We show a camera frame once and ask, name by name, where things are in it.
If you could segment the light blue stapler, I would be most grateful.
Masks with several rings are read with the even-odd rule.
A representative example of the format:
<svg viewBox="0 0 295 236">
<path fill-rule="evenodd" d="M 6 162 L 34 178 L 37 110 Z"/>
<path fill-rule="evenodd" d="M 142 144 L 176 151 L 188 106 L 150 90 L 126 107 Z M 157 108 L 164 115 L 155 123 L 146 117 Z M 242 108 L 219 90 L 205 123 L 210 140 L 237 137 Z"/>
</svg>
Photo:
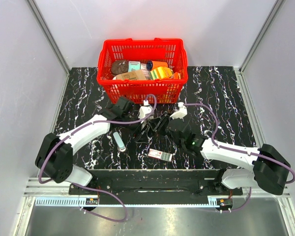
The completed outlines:
<svg viewBox="0 0 295 236">
<path fill-rule="evenodd" d="M 115 140 L 115 142 L 117 144 L 118 149 L 121 152 L 126 151 L 126 147 L 125 147 L 125 144 L 124 144 L 124 142 L 123 142 L 123 140 L 121 138 L 121 135 L 118 132 L 114 132 L 113 137 L 114 137 L 114 140 Z"/>
</svg>

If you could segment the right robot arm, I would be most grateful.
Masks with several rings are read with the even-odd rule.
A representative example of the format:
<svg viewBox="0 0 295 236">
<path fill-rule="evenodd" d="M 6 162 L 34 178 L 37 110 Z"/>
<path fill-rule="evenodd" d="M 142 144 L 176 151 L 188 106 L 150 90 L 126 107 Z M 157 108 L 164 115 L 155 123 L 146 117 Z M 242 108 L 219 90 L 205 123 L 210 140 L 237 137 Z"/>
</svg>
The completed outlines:
<svg viewBox="0 0 295 236">
<path fill-rule="evenodd" d="M 288 161 L 272 145 L 240 147 L 218 143 L 193 130 L 183 119 L 162 115 L 148 121 L 153 132 L 168 136 L 184 152 L 206 160 L 216 160 L 238 167 L 222 170 L 214 182 L 220 195 L 238 187 L 259 187 L 263 191 L 282 195 L 291 173 Z"/>
</svg>

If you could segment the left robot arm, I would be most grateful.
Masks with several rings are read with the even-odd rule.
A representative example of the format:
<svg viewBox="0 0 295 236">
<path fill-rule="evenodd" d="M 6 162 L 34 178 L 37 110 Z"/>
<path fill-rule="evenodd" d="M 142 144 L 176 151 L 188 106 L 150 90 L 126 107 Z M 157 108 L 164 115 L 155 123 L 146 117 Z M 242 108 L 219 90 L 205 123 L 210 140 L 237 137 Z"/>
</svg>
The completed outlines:
<svg viewBox="0 0 295 236">
<path fill-rule="evenodd" d="M 138 128 L 154 115 L 156 97 L 149 94 L 139 109 L 139 119 L 130 118 L 134 102 L 120 97 L 116 104 L 102 109 L 90 120 L 60 135 L 49 133 L 44 137 L 35 165 L 40 169 L 38 181 L 46 184 L 50 181 L 64 181 L 79 185 L 85 194 L 96 191 L 97 183 L 86 169 L 73 164 L 73 156 L 90 141 L 108 133 L 113 125 L 131 125 Z"/>
</svg>

